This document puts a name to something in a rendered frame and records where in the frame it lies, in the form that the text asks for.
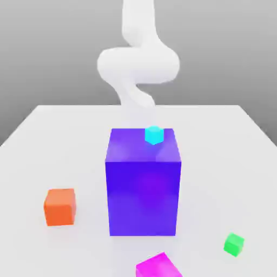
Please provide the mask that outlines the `large magenta box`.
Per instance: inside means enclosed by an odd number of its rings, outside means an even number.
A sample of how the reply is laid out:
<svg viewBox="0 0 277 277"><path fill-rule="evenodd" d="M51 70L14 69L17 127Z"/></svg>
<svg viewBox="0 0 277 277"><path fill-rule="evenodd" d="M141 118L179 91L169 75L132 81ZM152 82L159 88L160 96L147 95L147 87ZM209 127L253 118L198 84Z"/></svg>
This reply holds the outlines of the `large magenta box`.
<svg viewBox="0 0 277 277"><path fill-rule="evenodd" d="M183 277L165 252L136 265L136 277Z"/></svg>

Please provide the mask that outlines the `small green cube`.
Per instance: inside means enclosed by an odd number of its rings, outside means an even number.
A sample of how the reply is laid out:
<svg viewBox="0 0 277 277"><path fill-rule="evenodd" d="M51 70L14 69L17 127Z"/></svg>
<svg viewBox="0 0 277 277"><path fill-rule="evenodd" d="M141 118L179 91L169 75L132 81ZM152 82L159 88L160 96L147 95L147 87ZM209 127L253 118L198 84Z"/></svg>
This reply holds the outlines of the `small green cube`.
<svg viewBox="0 0 277 277"><path fill-rule="evenodd" d="M225 240L223 250L232 256L237 257L243 249L244 242L244 238L234 233L230 233Z"/></svg>

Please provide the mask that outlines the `small cyan cube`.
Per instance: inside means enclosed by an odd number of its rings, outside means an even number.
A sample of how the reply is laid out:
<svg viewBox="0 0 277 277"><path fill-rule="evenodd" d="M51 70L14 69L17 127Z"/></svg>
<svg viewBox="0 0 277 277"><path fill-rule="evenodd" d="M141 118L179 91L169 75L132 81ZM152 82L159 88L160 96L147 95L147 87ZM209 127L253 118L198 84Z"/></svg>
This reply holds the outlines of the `small cyan cube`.
<svg viewBox="0 0 277 277"><path fill-rule="evenodd" d="M164 129L158 126L150 126L144 130L144 139L151 145L156 145L164 141Z"/></svg>

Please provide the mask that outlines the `large orange box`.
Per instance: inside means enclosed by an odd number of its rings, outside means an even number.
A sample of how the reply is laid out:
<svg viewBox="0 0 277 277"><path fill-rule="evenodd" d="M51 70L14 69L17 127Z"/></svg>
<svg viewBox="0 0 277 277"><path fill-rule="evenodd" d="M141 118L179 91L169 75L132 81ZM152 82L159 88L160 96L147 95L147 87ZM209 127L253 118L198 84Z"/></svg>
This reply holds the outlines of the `large orange box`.
<svg viewBox="0 0 277 277"><path fill-rule="evenodd" d="M47 226L73 225L76 215L74 189L49 189L43 208Z"/></svg>

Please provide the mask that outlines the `large purple box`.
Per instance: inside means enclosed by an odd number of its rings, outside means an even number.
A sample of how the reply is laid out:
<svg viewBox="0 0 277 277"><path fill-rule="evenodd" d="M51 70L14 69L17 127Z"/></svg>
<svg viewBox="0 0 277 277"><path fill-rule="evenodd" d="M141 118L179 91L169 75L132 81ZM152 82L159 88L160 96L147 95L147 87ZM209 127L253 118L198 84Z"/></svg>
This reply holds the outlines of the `large purple box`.
<svg viewBox="0 0 277 277"><path fill-rule="evenodd" d="M181 157L174 131L152 145L144 129L113 128L105 158L111 236L174 236Z"/></svg>

